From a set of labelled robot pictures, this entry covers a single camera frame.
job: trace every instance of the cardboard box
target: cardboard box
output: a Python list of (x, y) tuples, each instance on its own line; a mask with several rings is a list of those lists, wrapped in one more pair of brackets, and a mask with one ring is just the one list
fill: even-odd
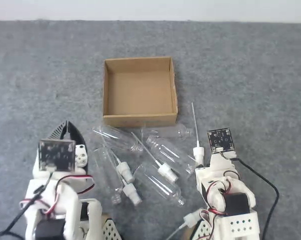
[(174, 125), (178, 107), (172, 58), (106, 59), (103, 101), (103, 120), (108, 125)]

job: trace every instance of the circuit board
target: circuit board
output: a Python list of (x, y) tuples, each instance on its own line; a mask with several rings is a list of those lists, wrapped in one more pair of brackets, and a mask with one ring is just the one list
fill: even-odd
[(228, 152), (235, 149), (229, 127), (207, 132), (211, 153)]
[(73, 140), (42, 139), (38, 144), (40, 171), (73, 172), (76, 142)]

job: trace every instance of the gray carpet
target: gray carpet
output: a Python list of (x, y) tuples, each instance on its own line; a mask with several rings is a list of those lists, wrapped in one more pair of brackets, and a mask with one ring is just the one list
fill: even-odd
[[(280, 191), (267, 239), (301, 240), (301, 24), (0, 22), (0, 230), (19, 210), (38, 140), (65, 119), (89, 140), (102, 117), (103, 60), (136, 56), (173, 57), (178, 122), (193, 126), (194, 101), (206, 161), (206, 131), (230, 127), (238, 156)], [(194, 139), (177, 144), (191, 153)], [(133, 169), (139, 164), (121, 157)], [(275, 193), (236, 166), (256, 195), (263, 230)], [(96, 189), (87, 194), (126, 240), (164, 239), (204, 206), (195, 176), (181, 184), (182, 208), (138, 189), (144, 201), (136, 209), (124, 197), (111, 207)], [(14, 230), (23, 234), (25, 220)]]

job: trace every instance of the clear plastic bottle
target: clear plastic bottle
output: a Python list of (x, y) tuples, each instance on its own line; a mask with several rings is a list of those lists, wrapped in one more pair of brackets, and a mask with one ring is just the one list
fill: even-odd
[(181, 196), (181, 189), (175, 183), (171, 183), (157, 171), (157, 168), (149, 162), (143, 162), (134, 172), (134, 177), (147, 188), (156, 191), (164, 199), (178, 206), (185, 204)]
[(114, 156), (109, 152), (107, 147), (101, 147), (94, 152), (94, 157), (98, 169), (98, 179), (103, 179), (99, 184), (103, 185), (106, 194), (110, 196), (112, 204), (121, 202), (121, 192), (123, 189), (122, 180), (116, 170)]
[(141, 154), (143, 147), (130, 134), (108, 125), (94, 127), (93, 132), (102, 137), (110, 148), (117, 148), (128, 152)]
[(182, 178), (188, 179), (195, 171), (197, 166), (195, 159), (179, 150), (167, 139), (149, 136), (146, 143), (155, 158), (167, 163)]
[(161, 127), (143, 127), (141, 129), (142, 139), (147, 139), (150, 135), (158, 138), (178, 138), (184, 140), (194, 135), (192, 128), (186, 128), (183, 124), (178, 123), (174, 126)]

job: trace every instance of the white cap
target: white cap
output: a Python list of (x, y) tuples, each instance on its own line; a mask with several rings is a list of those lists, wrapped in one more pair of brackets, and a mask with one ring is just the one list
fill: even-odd
[(187, 227), (192, 228), (195, 226), (195, 224), (197, 224), (197, 222), (201, 219), (200, 213), (202, 210), (202, 208), (199, 208), (196, 211), (184, 216), (184, 221)]
[(160, 175), (162, 175), (172, 183), (174, 183), (179, 178), (167, 163), (162, 164), (157, 171)]
[(131, 169), (127, 162), (122, 161), (120, 164), (117, 165), (116, 169), (128, 184), (134, 182), (135, 178), (133, 177)]
[(192, 149), (194, 158), (196, 159), (197, 165), (204, 164), (204, 148), (202, 146), (197, 146)]
[(139, 194), (136, 191), (136, 188), (134, 187), (134, 185), (132, 183), (124, 186), (122, 191), (132, 201), (134, 206), (137, 206), (138, 204), (140, 204), (142, 202)]

